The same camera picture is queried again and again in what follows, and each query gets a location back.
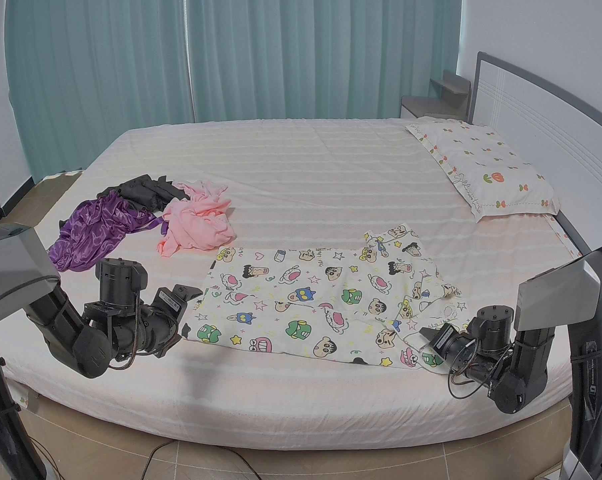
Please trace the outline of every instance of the cartoon print pajama top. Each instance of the cartoon print pajama top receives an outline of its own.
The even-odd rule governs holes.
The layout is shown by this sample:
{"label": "cartoon print pajama top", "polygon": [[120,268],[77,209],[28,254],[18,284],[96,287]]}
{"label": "cartoon print pajama top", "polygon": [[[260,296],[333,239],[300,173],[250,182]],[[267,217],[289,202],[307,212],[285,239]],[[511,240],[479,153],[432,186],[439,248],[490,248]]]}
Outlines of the cartoon print pajama top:
{"label": "cartoon print pajama top", "polygon": [[256,353],[448,373],[419,334],[471,312],[405,224],[359,250],[223,248],[184,337]]}

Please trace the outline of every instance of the purple cloth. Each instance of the purple cloth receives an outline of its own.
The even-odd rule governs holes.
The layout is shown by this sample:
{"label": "purple cloth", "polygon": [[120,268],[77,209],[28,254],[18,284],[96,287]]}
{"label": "purple cloth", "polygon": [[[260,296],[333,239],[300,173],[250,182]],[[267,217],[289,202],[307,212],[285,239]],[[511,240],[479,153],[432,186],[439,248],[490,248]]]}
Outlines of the purple cloth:
{"label": "purple cloth", "polygon": [[130,208],[113,190],[107,196],[79,204],[48,254],[58,272],[83,272],[112,252],[127,233],[151,229],[161,222],[162,218],[145,209]]}

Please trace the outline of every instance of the pillow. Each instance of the pillow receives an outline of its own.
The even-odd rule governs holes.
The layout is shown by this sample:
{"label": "pillow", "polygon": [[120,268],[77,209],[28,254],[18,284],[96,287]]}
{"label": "pillow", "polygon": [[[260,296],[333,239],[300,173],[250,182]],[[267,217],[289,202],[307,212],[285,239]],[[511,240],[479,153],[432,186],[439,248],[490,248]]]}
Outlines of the pillow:
{"label": "pillow", "polygon": [[488,126],[417,120],[406,129],[441,165],[477,222],[485,216],[559,212],[550,183]]}

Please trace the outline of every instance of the curtain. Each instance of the curtain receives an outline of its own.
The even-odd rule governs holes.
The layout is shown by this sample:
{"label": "curtain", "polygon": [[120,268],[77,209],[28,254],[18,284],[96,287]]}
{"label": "curtain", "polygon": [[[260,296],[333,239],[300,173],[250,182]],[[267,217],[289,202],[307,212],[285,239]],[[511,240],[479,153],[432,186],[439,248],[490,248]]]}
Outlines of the curtain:
{"label": "curtain", "polygon": [[7,0],[10,101],[35,181],[121,133],[193,121],[183,0]]}
{"label": "curtain", "polygon": [[456,72],[461,0],[187,0],[197,121],[398,117]]}

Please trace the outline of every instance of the pink cloth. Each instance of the pink cloth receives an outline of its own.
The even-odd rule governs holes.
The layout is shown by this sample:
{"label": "pink cloth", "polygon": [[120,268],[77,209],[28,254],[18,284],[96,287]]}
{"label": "pink cloth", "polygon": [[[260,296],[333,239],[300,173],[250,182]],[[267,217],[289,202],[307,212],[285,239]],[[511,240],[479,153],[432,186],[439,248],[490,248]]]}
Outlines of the pink cloth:
{"label": "pink cloth", "polygon": [[163,220],[169,223],[168,234],[156,248],[161,256],[170,257],[179,247],[215,249],[236,238],[225,214],[231,201],[221,198],[226,186],[211,181],[174,186],[185,191],[189,201],[174,198],[166,206]]}

